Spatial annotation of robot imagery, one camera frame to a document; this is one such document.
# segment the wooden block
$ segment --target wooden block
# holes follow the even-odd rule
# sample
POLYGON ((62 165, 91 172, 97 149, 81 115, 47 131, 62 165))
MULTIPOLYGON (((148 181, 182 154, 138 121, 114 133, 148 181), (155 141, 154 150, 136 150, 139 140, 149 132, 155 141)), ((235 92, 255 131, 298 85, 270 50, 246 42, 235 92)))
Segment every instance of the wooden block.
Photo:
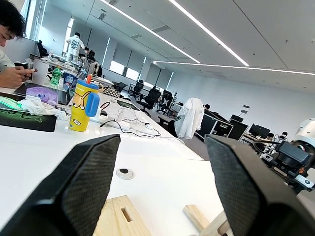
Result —
POLYGON ((93 236, 151 236, 128 196, 107 199, 93 236))
POLYGON ((199 232, 203 231, 210 224, 195 205, 186 205, 183 212, 188 216, 199 232))
POLYGON ((210 225, 203 230, 199 236, 221 236, 224 233, 227 233, 225 224, 227 223, 227 217, 222 211, 211 223, 210 225))

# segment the water bottle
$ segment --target water bottle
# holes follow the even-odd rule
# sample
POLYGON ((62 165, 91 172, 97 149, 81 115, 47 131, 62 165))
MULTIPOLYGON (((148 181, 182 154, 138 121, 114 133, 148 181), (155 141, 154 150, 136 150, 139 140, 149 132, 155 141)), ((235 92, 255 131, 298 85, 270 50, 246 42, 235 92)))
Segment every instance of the water bottle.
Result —
POLYGON ((59 84, 59 80, 60 80, 60 76, 61 76, 61 71, 60 69, 57 67, 53 70, 52 72, 52 79, 51 79, 51 84, 52 85, 58 85, 59 84))

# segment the ceiling light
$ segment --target ceiling light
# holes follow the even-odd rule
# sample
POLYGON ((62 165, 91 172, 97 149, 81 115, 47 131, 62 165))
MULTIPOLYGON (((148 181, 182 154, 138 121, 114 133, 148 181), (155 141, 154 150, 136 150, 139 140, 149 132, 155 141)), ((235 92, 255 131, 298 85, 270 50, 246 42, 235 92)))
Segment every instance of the ceiling light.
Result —
POLYGON ((241 66, 230 66, 230 65, 209 65, 209 64, 195 64, 195 63, 171 62, 171 61, 154 61, 154 62, 155 63, 178 64, 178 65, 198 65, 198 66, 220 67, 220 68, 222 67, 222 68, 232 68, 232 69, 262 70, 262 71, 273 71, 273 72, 300 74, 300 75, 315 75, 315 73, 310 73, 310 72, 267 69, 267 68, 258 68, 258 67, 241 67, 241 66))
POLYGON ((119 12, 120 14, 122 14, 123 16, 125 16, 126 18, 128 18, 129 20, 133 21, 134 23, 136 23, 137 25, 141 26, 142 28, 144 28, 146 31, 150 32, 151 34, 153 34, 154 36, 158 37, 159 39, 161 39, 163 42, 167 43, 169 46, 173 47, 174 49, 176 49, 177 51, 181 52, 182 54, 184 54, 185 56, 189 57, 190 59, 192 59, 193 61, 195 61, 196 63, 200 62, 198 60, 196 60, 195 58, 193 58, 192 56, 188 55, 187 53, 185 53, 183 50, 179 49, 178 47, 176 47, 174 44, 170 43, 169 41, 167 41, 165 38, 159 36, 157 33, 153 32, 152 30, 150 30, 148 27, 146 27, 145 25, 141 24, 140 22, 138 22, 137 20, 135 20, 134 18, 132 18, 131 16, 127 15, 126 13, 122 12, 121 10, 119 10, 118 8, 114 7, 113 5, 109 4, 107 1, 105 0, 101 0, 103 3, 105 3, 107 6, 109 6, 110 8, 114 9, 115 11, 119 12))
POLYGON ((221 46, 223 46, 229 53, 231 53, 237 60, 239 60, 244 66, 249 66, 246 61, 241 59, 239 55, 233 52, 225 43, 223 43, 218 37, 216 37, 210 30, 208 30, 200 21, 198 21, 193 15, 186 11, 181 5, 179 5, 175 0, 169 0, 174 6, 176 6, 181 12, 188 16, 192 21, 194 21, 200 28, 202 28, 208 35, 210 35, 215 41, 217 41, 221 46))

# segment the white cup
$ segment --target white cup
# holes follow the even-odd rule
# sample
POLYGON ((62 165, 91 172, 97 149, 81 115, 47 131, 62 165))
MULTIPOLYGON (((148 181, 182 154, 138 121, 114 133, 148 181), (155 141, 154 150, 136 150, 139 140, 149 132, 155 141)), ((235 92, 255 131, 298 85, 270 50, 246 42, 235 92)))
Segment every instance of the white cup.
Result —
POLYGON ((44 85, 49 68, 49 64, 46 64, 38 59, 34 62, 34 69, 38 69, 36 73, 33 73, 32 82, 38 85, 44 85))

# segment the white t-shirt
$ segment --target white t-shirt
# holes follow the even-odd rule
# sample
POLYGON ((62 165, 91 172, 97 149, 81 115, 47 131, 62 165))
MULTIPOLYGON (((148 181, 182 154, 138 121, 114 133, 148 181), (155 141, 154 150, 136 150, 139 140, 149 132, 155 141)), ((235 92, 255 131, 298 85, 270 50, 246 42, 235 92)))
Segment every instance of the white t-shirt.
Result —
POLYGON ((174 123, 175 131, 179 138, 191 139, 200 130, 204 115, 203 104, 198 98, 190 98, 177 114, 174 123))
POLYGON ((85 49, 83 42, 80 40, 79 36, 77 35, 72 36, 69 39, 67 39, 67 42, 69 43, 68 53, 72 55, 78 56, 80 47, 82 49, 85 49))
POLYGON ((7 67, 15 67, 14 63, 0 50, 0 71, 4 71, 7 67))

